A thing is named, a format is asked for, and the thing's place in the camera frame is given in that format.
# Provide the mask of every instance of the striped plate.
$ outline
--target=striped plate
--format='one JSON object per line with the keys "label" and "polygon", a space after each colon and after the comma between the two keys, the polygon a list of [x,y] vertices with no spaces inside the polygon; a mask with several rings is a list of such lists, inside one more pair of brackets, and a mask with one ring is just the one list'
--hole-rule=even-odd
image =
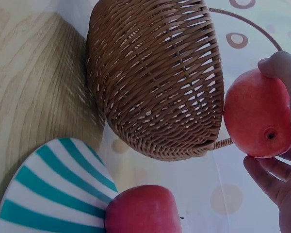
{"label": "striped plate", "polygon": [[117,195],[102,160],[82,141],[50,141],[31,154],[0,206],[0,233],[105,233]]}

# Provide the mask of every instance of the apple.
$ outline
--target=apple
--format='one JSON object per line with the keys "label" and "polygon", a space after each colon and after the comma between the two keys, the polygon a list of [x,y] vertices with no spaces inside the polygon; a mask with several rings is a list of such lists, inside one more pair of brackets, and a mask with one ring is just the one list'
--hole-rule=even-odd
{"label": "apple", "polygon": [[113,199],[105,216],[106,233],[181,233],[176,201],[167,188],[134,187]]}
{"label": "apple", "polygon": [[226,93],[223,116],[232,141],[248,155],[271,158],[291,148],[287,89],[259,69],[235,80]]}

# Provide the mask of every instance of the wood grain surface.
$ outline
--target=wood grain surface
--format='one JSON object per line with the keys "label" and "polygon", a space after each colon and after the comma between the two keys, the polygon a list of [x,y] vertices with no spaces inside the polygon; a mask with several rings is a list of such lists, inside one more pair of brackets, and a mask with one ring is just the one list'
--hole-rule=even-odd
{"label": "wood grain surface", "polygon": [[99,146],[103,124],[84,58],[84,38],[61,16],[0,0],[0,201],[38,146],[58,137]]}

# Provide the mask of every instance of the woven rattan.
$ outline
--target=woven rattan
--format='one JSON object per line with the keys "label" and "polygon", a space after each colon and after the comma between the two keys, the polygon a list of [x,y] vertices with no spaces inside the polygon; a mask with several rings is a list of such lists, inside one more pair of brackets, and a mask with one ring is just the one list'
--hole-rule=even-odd
{"label": "woven rattan", "polygon": [[136,151],[176,161],[231,144],[215,143],[224,85],[203,0],[100,0],[86,65],[108,124]]}

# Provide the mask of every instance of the brown ring pattern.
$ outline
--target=brown ring pattern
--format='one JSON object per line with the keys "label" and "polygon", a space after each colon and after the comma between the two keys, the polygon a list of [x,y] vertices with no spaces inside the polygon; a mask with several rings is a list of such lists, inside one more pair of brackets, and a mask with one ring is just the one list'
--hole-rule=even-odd
{"label": "brown ring pattern", "polygon": [[[232,39],[233,35],[241,36],[242,42],[241,43],[234,42]],[[231,47],[233,47],[235,49],[242,49],[242,48],[246,47],[246,45],[248,44],[248,37],[245,36],[244,34],[241,34],[241,33],[229,33],[226,35],[226,40],[227,40],[228,44],[231,45]]]}
{"label": "brown ring pattern", "polygon": [[250,0],[250,2],[247,5],[239,5],[236,0],[229,0],[229,3],[238,9],[249,9],[251,7],[254,7],[254,5],[256,4],[256,0]]}

